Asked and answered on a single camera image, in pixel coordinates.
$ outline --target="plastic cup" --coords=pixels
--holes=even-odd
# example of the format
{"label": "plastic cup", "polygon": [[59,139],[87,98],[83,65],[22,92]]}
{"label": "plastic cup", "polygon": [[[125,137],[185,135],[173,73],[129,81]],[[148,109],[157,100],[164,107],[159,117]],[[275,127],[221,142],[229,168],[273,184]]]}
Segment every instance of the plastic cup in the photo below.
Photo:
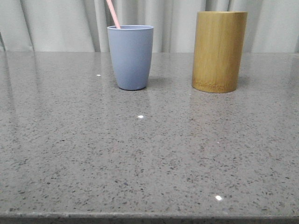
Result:
{"label": "plastic cup", "polygon": [[108,39],[112,66],[119,88],[140,90],[146,87],[150,74],[154,27],[110,26]]}

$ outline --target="quartz countertop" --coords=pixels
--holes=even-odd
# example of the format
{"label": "quartz countertop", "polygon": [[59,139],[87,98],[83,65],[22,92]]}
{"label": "quartz countertop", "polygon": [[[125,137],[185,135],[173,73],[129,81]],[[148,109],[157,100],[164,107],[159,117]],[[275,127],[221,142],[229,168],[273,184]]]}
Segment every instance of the quartz countertop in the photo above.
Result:
{"label": "quartz countertop", "polygon": [[244,53],[224,94],[192,64],[125,91],[109,53],[0,52],[0,223],[298,223],[299,54]]}

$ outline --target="curtain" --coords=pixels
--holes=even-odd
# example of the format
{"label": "curtain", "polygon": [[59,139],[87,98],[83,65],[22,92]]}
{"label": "curtain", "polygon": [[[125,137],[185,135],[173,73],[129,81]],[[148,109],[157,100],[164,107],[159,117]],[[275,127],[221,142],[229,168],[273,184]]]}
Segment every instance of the curtain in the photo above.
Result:
{"label": "curtain", "polygon": [[[153,52],[193,52],[198,11],[248,11],[244,52],[299,52],[298,0],[114,0],[121,25],[152,25]],[[108,52],[105,0],[0,0],[0,51]]]}

